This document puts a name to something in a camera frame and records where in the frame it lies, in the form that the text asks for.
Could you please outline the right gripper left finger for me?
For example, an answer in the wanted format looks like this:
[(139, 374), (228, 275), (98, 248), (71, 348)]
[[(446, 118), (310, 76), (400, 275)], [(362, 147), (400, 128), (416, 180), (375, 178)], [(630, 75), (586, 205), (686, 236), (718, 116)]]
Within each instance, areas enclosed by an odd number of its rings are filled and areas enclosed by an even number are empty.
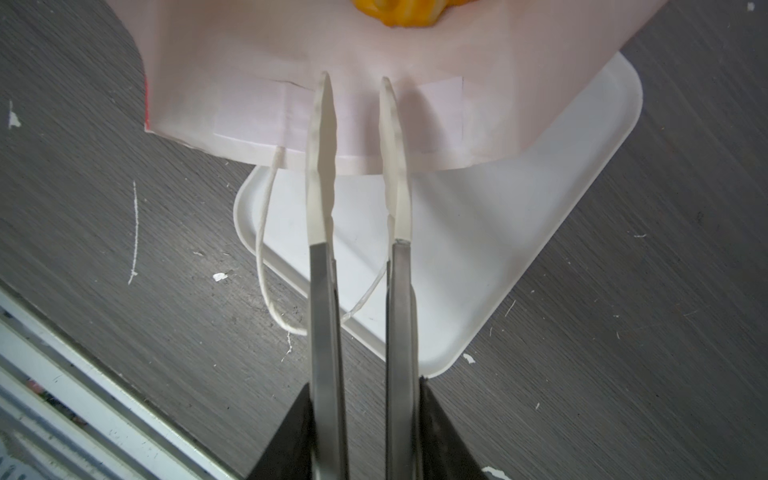
[(324, 72), (314, 95), (305, 165), (314, 479), (349, 477), (341, 322), (333, 250), (336, 151), (337, 120), (333, 90), (330, 76)]

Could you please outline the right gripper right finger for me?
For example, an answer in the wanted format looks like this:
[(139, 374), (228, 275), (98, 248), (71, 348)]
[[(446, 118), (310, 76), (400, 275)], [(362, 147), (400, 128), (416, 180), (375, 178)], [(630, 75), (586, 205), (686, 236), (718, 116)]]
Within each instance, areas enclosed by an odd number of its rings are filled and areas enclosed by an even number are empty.
[(379, 92), (379, 138), (389, 233), (386, 292), (386, 477), (421, 479), (418, 326), (412, 287), (412, 194), (407, 149), (389, 78)]

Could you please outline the yellow fake braided bread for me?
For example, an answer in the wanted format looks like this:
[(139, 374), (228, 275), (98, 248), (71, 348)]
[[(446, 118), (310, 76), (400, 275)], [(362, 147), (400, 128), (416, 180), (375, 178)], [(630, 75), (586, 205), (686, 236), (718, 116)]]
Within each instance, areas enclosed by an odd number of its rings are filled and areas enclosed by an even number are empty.
[(423, 28), (433, 26), (446, 9), (463, 6), (472, 0), (353, 0), (365, 15), (389, 27)]

